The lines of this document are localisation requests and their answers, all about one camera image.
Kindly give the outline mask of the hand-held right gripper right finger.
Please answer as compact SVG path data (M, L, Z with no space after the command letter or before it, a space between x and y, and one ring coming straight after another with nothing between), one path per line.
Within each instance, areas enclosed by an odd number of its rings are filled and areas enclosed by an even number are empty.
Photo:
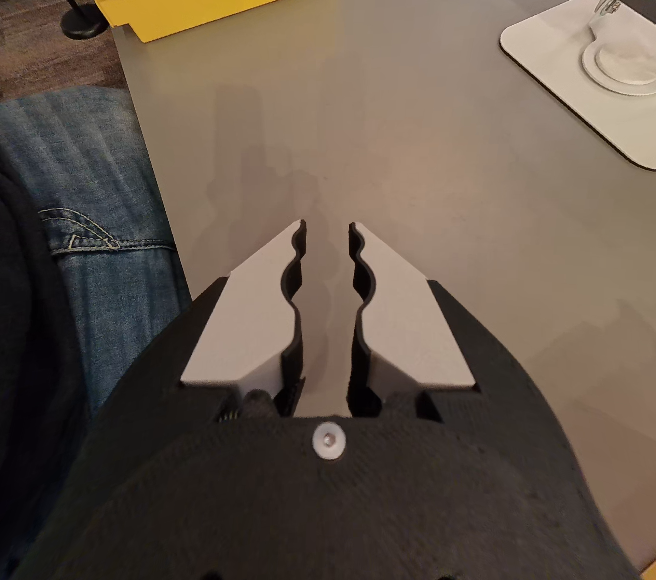
M351 348L350 415L376 417L396 394L474 389L428 278L360 222L349 225L348 249L362 301Z

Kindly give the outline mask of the person's jeans leg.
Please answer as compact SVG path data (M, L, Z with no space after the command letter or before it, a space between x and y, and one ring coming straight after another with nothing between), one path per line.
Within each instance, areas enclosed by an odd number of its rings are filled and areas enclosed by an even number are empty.
M4 102L1 150L66 286L94 417L192 302L133 101L78 86Z

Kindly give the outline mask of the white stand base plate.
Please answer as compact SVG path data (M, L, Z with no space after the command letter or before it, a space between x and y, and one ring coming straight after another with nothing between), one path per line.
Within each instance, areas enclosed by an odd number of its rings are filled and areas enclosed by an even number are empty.
M569 0L502 50L633 164L655 171L655 24L622 0Z

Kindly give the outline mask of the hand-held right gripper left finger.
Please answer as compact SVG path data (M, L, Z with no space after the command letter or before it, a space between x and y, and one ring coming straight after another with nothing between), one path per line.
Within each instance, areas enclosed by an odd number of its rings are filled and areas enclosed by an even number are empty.
M294 414L303 388L300 312L307 226L296 220L233 269L181 375L186 387L266 392Z

